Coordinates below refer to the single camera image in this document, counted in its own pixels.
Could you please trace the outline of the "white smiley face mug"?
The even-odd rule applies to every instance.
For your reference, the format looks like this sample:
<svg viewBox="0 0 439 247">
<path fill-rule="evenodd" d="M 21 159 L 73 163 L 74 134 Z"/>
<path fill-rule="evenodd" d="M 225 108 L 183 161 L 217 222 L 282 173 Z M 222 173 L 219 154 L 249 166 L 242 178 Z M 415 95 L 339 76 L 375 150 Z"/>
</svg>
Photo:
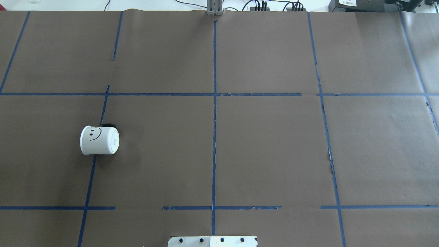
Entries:
<svg viewBox="0 0 439 247">
<path fill-rule="evenodd" d="M 88 155 L 113 155 L 119 149 L 120 135 L 115 124 L 85 126 L 80 135 L 81 152 Z"/>
</svg>

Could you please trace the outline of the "brown paper table cover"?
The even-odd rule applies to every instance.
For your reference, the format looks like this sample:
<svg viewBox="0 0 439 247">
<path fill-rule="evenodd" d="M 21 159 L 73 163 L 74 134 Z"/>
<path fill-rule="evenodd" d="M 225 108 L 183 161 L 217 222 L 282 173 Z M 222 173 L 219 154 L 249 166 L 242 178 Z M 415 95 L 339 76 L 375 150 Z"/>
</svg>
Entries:
<svg viewBox="0 0 439 247">
<path fill-rule="evenodd" d="M 437 66 L 436 13 L 2 11 L 1 246 L 437 247 Z"/>
</svg>

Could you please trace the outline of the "black power strip left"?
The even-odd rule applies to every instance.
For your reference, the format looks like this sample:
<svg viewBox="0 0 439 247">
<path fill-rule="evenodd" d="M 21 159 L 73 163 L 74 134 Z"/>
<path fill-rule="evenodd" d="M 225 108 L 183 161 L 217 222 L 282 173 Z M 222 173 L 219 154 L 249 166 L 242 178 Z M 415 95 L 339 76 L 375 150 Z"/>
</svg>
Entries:
<svg viewBox="0 0 439 247">
<path fill-rule="evenodd" d="M 265 0 L 252 0 L 254 2 L 254 7 L 250 7 L 250 11 L 253 12 L 264 12 L 268 11 L 268 2 Z"/>
</svg>

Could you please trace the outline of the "black power strip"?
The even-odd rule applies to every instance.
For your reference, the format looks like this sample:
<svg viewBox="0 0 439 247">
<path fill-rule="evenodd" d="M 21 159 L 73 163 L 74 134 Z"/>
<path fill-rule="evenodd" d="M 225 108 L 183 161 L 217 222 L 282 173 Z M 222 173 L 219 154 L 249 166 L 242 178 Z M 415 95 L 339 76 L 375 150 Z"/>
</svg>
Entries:
<svg viewBox="0 0 439 247">
<path fill-rule="evenodd" d="M 268 11 L 268 2 L 265 0 L 252 0 L 254 2 L 254 7 L 250 7 L 250 11 L 253 12 L 264 12 Z"/>
<path fill-rule="evenodd" d="M 306 12 L 306 8 L 298 0 L 298 1 L 294 1 L 294 2 L 287 2 L 287 4 L 285 4 L 285 6 L 284 6 L 282 11 L 286 11 L 286 12 Z"/>
</svg>

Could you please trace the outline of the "white metal plate with holes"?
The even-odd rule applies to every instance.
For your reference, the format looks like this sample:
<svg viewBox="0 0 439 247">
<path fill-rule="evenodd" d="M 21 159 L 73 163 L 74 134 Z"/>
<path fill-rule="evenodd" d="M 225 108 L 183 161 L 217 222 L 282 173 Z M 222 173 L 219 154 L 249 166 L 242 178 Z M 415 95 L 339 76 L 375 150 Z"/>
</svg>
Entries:
<svg viewBox="0 0 439 247">
<path fill-rule="evenodd" d="M 257 247 L 256 236 L 175 236 L 168 247 Z"/>
</svg>

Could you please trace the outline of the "black power strip right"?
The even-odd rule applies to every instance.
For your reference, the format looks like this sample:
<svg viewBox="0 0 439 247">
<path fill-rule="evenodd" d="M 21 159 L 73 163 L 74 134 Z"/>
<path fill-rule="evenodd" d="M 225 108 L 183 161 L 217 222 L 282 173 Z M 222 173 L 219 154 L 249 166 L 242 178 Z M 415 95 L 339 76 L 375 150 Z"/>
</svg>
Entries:
<svg viewBox="0 0 439 247">
<path fill-rule="evenodd" d="M 287 2 L 287 4 L 285 4 L 285 6 L 284 6 L 282 11 L 286 11 L 286 12 L 306 12 L 306 8 L 298 0 L 298 1 L 294 1 L 294 2 Z"/>
</svg>

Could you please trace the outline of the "black device with label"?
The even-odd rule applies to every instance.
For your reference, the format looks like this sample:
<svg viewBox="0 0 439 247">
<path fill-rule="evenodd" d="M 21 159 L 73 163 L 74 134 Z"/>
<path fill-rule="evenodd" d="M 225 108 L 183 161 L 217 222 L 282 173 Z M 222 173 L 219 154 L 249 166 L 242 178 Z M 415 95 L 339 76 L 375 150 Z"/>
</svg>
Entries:
<svg viewBox="0 0 439 247">
<path fill-rule="evenodd" d="M 331 0 L 329 12 L 413 12 L 422 0 Z"/>
</svg>

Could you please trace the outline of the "grey aluminium profile post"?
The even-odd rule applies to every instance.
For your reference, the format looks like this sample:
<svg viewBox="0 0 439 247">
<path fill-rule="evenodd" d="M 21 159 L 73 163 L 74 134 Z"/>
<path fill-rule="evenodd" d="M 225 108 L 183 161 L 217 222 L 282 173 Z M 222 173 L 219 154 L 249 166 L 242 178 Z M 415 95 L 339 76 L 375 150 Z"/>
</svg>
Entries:
<svg viewBox="0 0 439 247">
<path fill-rule="evenodd" d="M 207 0 L 206 13 L 208 16 L 221 16 L 224 14 L 223 0 Z"/>
</svg>

